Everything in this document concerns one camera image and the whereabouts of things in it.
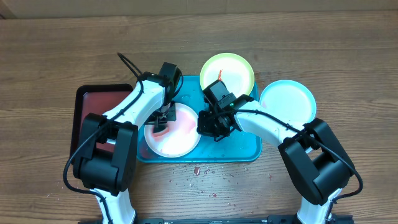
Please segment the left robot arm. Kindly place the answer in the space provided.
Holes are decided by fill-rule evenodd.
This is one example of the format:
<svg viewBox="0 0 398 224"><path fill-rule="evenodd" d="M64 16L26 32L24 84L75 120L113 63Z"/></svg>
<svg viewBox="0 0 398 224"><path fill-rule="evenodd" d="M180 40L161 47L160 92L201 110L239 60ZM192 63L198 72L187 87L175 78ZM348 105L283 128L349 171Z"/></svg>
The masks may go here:
<svg viewBox="0 0 398 224"><path fill-rule="evenodd" d="M104 115L89 113L84 118L78 147L65 167L82 181L81 193L96 197L102 223L136 221L128 187L136 168L139 128L151 124L159 132L176 120L172 99L181 76L178 68L143 73L119 105Z"/></svg>

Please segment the yellow-green plate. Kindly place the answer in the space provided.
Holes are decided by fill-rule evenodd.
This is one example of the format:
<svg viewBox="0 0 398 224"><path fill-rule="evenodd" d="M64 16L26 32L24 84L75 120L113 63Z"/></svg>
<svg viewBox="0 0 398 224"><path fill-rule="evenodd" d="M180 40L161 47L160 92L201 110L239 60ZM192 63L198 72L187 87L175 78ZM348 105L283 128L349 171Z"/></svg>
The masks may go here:
<svg viewBox="0 0 398 224"><path fill-rule="evenodd" d="M249 62L240 55L221 53L209 58L200 72L200 86L204 90L220 80L235 97L250 95L254 88L254 71Z"/></svg>

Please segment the dark red tray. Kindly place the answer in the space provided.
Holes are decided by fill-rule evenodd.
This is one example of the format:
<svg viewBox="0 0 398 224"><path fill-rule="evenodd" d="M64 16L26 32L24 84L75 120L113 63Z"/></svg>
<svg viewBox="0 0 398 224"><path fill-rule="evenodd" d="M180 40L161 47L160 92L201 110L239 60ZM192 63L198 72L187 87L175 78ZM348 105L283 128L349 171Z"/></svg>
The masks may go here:
<svg viewBox="0 0 398 224"><path fill-rule="evenodd" d="M76 151L84 118L89 113L103 114L116 107L131 92L130 84L83 85L76 91L70 156Z"/></svg>

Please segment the pink-white plate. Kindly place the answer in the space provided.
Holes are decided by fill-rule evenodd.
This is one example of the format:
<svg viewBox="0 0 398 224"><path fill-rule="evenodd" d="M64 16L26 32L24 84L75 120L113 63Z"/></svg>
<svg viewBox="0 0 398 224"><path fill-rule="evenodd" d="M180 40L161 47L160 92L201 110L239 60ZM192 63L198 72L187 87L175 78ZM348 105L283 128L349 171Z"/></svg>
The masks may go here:
<svg viewBox="0 0 398 224"><path fill-rule="evenodd" d="M144 137L150 149L164 157L181 157L192 151L199 143L197 133L198 115L189 106L175 104L175 121L168 121L166 128L154 133L154 125L145 125Z"/></svg>

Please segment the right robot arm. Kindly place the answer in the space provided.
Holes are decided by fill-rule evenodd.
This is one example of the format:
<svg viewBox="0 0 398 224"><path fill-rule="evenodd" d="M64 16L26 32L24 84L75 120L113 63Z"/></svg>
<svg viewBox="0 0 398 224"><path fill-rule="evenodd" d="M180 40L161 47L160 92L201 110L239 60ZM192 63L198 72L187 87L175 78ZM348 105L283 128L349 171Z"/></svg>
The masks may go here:
<svg viewBox="0 0 398 224"><path fill-rule="evenodd" d="M294 215L269 215L267 223L353 223L351 215L331 212L341 198L359 191L341 194L352 176L358 176L352 160L329 127L318 118L294 124L267 112L247 95L232 93L205 95L209 110L198 119L200 134L219 141L234 130L254 134L278 148L291 181L302 203Z"/></svg>

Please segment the light blue plate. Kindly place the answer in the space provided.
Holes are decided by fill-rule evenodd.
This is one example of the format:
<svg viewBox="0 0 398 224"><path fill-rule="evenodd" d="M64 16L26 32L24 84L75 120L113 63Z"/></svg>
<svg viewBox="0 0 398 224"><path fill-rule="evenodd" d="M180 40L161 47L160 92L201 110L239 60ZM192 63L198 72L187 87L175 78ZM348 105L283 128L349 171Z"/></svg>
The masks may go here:
<svg viewBox="0 0 398 224"><path fill-rule="evenodd" d="M317 104L312 92L293 80L278 80L267 85L259 103L269 114L282 120L301 123L311 122L317 113Z"/></svg>

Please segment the teal plastic tray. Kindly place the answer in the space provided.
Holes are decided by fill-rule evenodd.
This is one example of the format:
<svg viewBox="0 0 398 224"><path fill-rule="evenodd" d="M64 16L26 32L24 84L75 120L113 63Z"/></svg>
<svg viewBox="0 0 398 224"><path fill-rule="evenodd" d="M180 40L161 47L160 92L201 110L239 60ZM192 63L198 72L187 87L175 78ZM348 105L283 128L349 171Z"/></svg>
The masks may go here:
<svg viewBox="0 0 398 224"><path fill-rule="evenodd" d="M174 98L199 113L206 110L208 104L204 102L204 95L198 75L188 75L181 82L182 88ZM203 136L197 146L182 157L168 158L156 154L146 143L144 128L139 130L139 144L137 158L146 163L216 163L216 162L250 162L256 160L262 152L262 140L250 133L233 131L228 137L219 142L213 138Z"/></svg>

